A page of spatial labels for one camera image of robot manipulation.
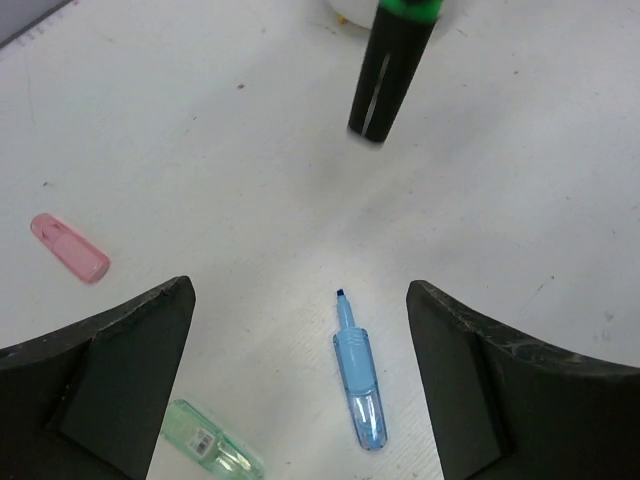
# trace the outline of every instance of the white round object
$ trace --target white round object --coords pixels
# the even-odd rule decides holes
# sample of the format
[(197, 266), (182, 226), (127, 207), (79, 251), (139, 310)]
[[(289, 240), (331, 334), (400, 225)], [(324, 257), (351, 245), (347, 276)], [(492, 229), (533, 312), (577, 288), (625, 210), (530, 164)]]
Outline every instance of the white round object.
[(333, 9), (344, 18), (369, 29), (373, 26), (378, 2), (379, 0), (329, 0)]

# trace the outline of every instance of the black and green object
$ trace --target black and green object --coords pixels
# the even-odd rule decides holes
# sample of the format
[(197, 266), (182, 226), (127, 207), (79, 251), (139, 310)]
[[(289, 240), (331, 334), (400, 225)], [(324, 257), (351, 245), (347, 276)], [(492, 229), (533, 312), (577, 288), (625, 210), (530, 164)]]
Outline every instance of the black and green object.
[(384, 143), (407, 94), (442, 0), (381, 0), (356, 89), (349, 129)]

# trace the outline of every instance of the white label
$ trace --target white label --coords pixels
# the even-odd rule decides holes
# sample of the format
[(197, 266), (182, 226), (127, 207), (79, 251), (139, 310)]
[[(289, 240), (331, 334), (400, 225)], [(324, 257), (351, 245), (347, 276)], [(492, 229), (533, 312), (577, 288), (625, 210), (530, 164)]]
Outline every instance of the white label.
[(188, 444), (188, 447), (198, 457), (204, 458), (207, 456), (213, 445), (215, 444), (215, 435), (202, 428), (198, 429), (198, 433), (194, 435)]

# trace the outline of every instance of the gray object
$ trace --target gray object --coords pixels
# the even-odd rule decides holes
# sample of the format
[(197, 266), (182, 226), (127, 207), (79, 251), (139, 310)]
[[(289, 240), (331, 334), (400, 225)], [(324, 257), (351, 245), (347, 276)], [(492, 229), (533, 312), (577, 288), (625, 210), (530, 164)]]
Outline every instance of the gray object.
[(0, 0), (0, 47), (70, 0)]

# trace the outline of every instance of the marker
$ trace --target marker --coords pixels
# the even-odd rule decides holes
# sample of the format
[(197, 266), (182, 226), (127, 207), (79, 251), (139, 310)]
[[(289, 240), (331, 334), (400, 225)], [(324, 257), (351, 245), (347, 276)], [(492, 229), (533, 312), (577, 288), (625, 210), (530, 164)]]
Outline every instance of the marker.
[(387, 443), (387, 427), (369, 335), (365, 329), (356, 327), (351, 305), (342, 289), (338, 290), (338, 318), (340, 331), (333, 336), (333, 346), (353, 426), (362, 448), (380, 450)]
[(373, 143), (389, 135), (442, 0), (380, 0), (351, 106), (349, 129)]

